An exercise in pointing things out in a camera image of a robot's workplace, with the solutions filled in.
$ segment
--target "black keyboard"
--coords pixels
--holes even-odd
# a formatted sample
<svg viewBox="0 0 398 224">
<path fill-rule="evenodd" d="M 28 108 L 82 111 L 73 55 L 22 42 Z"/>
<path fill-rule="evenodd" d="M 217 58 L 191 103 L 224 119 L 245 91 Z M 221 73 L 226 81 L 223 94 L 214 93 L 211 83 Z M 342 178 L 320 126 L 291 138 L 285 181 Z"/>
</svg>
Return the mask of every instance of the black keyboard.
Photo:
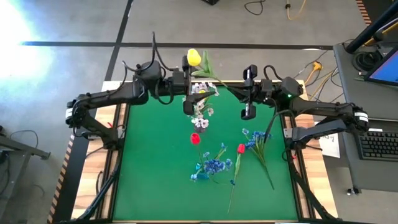
<svg viewBox="0 0 398 224">
<path fill-rule="evenodd" d="M 369 131 L 357 143 L 361 159 L 398 162 L 398 133 Z"/>
</svg>

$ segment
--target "wooden table frame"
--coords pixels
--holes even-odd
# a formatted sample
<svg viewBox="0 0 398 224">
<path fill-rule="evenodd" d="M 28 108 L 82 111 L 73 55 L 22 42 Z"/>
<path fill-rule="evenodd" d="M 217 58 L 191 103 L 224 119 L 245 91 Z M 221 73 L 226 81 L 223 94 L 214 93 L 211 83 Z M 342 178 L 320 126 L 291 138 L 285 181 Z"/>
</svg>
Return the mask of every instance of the wooden table frame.
<svg viewBox="0 0 398 224">
<path fill-rule="evenodd" d="M 121 82 L 119 81 L 108 81 L 104 82 L 102 91 L 113 90 L 116 89 Z M 304 88 L 304 94 L 301 96 L 303 99 L 307 100 L 307 93 Z M 129 107 L 126 105 L 117 105 L 117 106 L 107 106 L 104 108 L 98 108 L 96 112 L 95 119 L 98 120 L 105 126 L 108 126 L 109 123 L 112 125 L 120 126 L 126 125 L 128 122 L 128 116 L 125 114 L 129 113 Z M 284 126 L 289 127 L 290 120 L 285 118 L 285 122 L 282 121 Z M 301 127 L 311 127 L 314 126 L 314 120 L 312 115 L 303 114 L 296 117 L 297 126 Z M 71 146 L 73 144 L 73 137 L 69 142 Z M 311 140 L 308 143 L 309 146 L 320 147 L 319 142 L 317 140 Z M 87 154 L 98 149 L 102 146 L 102 141 L 100 139 L 90 141 L 88 143 Z M 298 152 L 298 159 L 301 159 L 302 162 L 299 163 L 298 159 L 295 159 L 294 163 L 296 169 L 301 173 L 302 177 L 307 180 L 307 183 L 310 186 L 311 191 L 314 193 L 318 201 L 326 208 L 328 213 L 337 217 L 337 211 L 335 207 L 335 203 L 333 200 L 333 195 L 331 192 L 328 176 L 326 173 L 326 167 L 323 162 L 322 152 L 312 148 L 306 148 L 300 152 Z M 86 158 L 83 166 L 83 170 L 81 173 L 80 184 L 77 190 L 77 195 L 75 199 L 75 205 L 73 206 L 72 218 L 78 218 L 87 207 L 90 206 L 90 203 L 96 196 L 96 184 L 97 180 L 102 179 L 100 185 L 109 177 L 111 171 L 115 168 L 117 158 L 121 156 L 118 151 L 107 151 L 100 150 L 90 157 Z M 66 173 L 67 165 L 62 168 L 60 179 L 63 180 L 62 174 Z M 99 172 L 103 169 L 102 178 L 99 177 Z M 297 209 L 298 216 L 302 216 L 303 218 L 320 218 L 319 214 L 315 211 L 313 213 L 313 209 L 308 206 L 308 200 L 306 199 L 302 189 L 295 182 L 294 183 L 294 191 L 295 195 L 298 194 L 296 199 L 296 205 L 299 205 L 301 211 Z M 106 193 L 106 196 L 97 209 L 96 215 L 94 216 L 97 219 L 104 218 L 108 219 L 108 217 L 113 217 L 113 206 L 114 199 L 116 197 L 117 191 L 117 181 L 113 184 Z M 54 200 L 52 208 L 50 209 L 50 215 L 47 220 L 47 223 L 52 223 L 52 214 L 55 213 L 57 208 L 57 198 L 59 198 L 60 192 L 62 189 L 62 181 L 58 181 L 57 190 L 55 192 Z"/>
</svg>

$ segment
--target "gray floor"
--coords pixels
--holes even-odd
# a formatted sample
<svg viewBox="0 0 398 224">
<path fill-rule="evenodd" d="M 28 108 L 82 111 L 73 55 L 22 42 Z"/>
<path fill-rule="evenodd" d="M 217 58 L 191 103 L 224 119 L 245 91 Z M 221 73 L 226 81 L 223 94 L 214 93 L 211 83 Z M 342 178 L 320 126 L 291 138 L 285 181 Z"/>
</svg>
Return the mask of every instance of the gray floor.
<svg viewBox="0 0 398 224">
<path fill-rule="evenodd" d="M 283 1 L 268 0 L 261 16 L 246 12 L 243 8 L 246 2 L 220 0 L 217 5 L 208 6 L 200 0 L 134 0 L 123 41 L 150 42 L 150 32 L 154 30 L 158 42 L 332 45 L 354 38 L 365 28 L 354 0 L 308 0 L 302 17 L 296 21 L 287 20 Z M 127 0 L 3 1 L 0 11 L 7 13 L 0 13 L 0 18 L 15 23 L 12 26 L 6 22 L 0 39 L 5 43 L 17 40 L 112 42 L 116 40 L 126 3 Z M 301 1 L 292 2 L 293 14 L 300 4 Z M 12 44 L 2 47 L 0 124 L 8 133 L 34 129 L 39 134 L 39 147 L 52 152 L 48 161 L 33 158 L 29 162 L 5 218 L 44 223 L 70 134 L 64 120 L 66 102 L 80 93 L 101 89 L 112 48 Z M 160 49 L 170 67 L 180 66 L 185 52 L 186 49 Z M 296 75 L 322 51 L 211 49 L 209 53 L 222 79 L 237 80 L 242 70 L 252 63 L 259 68 L 271 64 L 282 77 Z M 122 48 L 112 80 L 123 77 L 121 60 L 134 65 L 148 61 L 149 56 L 149 49 Z M 336 66 L 332 52 L 320 61 L 324 66 L 321 75 Z M 308 67 L 300 77 L 305 78 L 310 70 Z M 308 92 L 313 92 L 318 83 L 310 86 Z M 320 99 L 331 101 L 341 92 L 328 83 Z M 18 140 L 33 144 L 28 134 L 18 136 Z M 349 172 L 338 164 L 326 160 L 340 217 L 395 223 L 398 214 L 393 209 L 398 194 L 364 191 L 359 197 L 347 197 L 344 189 L 351 185 Z M 44 196 L 35 184 L 45 190 Z"/>
</svg>

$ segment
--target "green table surface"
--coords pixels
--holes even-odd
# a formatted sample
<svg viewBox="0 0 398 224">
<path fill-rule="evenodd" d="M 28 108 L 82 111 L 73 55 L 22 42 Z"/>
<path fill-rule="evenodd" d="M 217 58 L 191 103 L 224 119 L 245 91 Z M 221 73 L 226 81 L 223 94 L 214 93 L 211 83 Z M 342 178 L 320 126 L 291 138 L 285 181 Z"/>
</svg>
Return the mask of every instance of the green table surface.
<svg viewBox="0 0 398 224">
<path fill-rule="evenodd" d="M 223 142 L 228 148 L 221 159 L 236 160 L 236 149 L 246 142 L 242 129 L 264 131 L 274 109 L 257 105 L 257 116 L 240 119 L 244 104 L 226 89 L 212 96 L 215 113 L 205 116 L 209 127 L 201 136 L 200 150 L 216 156 Z M 114 220 L 297 220 L 279 119 L 266 144 L 266 162 L 275 190 L 251 151 L 241 158 L 231 210 L 227 213 L 233 168 L 211 180 L 190 180 L 199 162 L 190 142 L 191 119 L 182 111 L 182 96 L 171 105 L 151 98 L 143 106 L 132 106 L 126 131 Z"/>
</svg>

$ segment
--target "computer monitor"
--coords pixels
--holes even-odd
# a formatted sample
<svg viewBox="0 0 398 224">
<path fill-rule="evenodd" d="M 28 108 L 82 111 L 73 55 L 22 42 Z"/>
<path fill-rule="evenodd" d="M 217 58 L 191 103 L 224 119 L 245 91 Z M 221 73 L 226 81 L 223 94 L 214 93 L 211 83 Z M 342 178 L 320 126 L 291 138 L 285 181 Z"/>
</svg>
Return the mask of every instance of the computer monitor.
<svg viewBox="0 0 398 224">
<path fill-rule="evenodd" d="M 398 47 L 391 50 L 374 69 L 368 72 L 365 81 L 398 86 Z"/>
</svg>

